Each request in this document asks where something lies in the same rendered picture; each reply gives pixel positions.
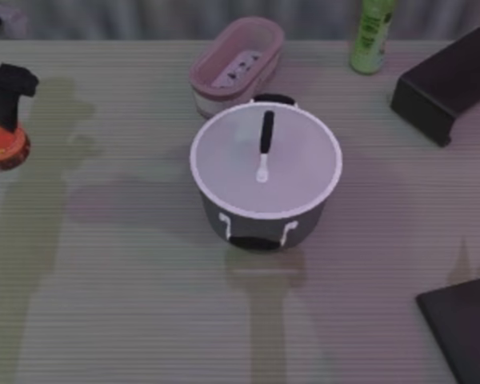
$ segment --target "pot lid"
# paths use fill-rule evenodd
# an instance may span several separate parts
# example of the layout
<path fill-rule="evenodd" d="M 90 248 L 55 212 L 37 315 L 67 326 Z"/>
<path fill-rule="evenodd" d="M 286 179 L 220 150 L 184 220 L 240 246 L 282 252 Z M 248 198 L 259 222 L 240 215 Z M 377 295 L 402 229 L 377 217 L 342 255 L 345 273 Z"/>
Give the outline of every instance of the pot lid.
<path fill-rule="evenodd" d="M 252 102 L 209 120 L 194 140 L 190 164 L 201 192 L 224 210 L 277 219 L 307 212 L 329 196 L 342 172 L 342 152 L 312 114 Z"/>

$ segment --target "spray bottle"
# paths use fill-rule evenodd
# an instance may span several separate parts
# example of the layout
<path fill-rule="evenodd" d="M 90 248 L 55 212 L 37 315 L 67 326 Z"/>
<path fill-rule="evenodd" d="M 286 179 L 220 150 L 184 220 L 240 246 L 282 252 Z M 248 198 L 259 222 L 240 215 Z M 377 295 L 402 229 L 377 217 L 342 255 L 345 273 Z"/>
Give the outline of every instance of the spray bottle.
<path fill-rule="evenodd" d="M 350 56 L 350 65 L 360 74 L 375 74 L 382 68 L 395 7 L 396 0 L 362 0 L 361 22 Z"/>
<path fill-rule="evenodd" d="M 30 153 L 30 140 L 18 122 L 18 104 L 20 96 L 33 97 L 38 84 L 28 69 L 0 65 L 0 170 L 16 168 Z"/>

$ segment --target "pink container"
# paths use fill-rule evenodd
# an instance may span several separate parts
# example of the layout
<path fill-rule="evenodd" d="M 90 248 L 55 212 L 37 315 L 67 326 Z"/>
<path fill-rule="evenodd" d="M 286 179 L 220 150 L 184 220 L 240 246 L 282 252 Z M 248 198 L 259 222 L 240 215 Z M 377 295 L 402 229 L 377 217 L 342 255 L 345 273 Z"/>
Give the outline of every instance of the pink container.
<path fill-rule="evenodd" d="M 281 27 L 265 18 L 230 24 L 190 69 L 199 113 L 210 118 L 251 100 L 274 73 L 284 39 Z"/>

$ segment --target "background wall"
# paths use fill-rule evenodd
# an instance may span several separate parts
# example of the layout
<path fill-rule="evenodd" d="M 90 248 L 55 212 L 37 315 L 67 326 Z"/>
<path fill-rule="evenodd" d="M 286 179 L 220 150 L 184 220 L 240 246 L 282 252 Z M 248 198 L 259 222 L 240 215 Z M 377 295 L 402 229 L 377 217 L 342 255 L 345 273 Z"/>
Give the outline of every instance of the background wall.
<path fill-rule="evenodd" d="M 344 39 L 361 0 L 3 0 L 39 39 L 211 39 L 247 15 L 272 18 L 288 39 Z M 396 39 L 453 39 L 480 23 L 480 0 L 399 0 Z"/>

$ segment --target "wooden surface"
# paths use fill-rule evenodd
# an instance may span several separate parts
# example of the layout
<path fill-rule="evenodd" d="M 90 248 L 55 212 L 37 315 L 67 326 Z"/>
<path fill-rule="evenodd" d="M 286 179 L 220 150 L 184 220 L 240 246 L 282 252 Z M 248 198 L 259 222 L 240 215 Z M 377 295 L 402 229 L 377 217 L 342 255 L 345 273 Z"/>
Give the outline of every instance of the wooden surface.
<path fill-rule="evenodd" d="M 439 149 L 388 107 L 444 42 L 289 42 L 269 90 L 336 133 L 344 175 L 298 250 L 215 236 L 188 171 L 204 42 L 0 42 L 42 80 L 0 174 L 0 383 L 451 384 L 414 296 L 480 277 L 480 106 Z"/>

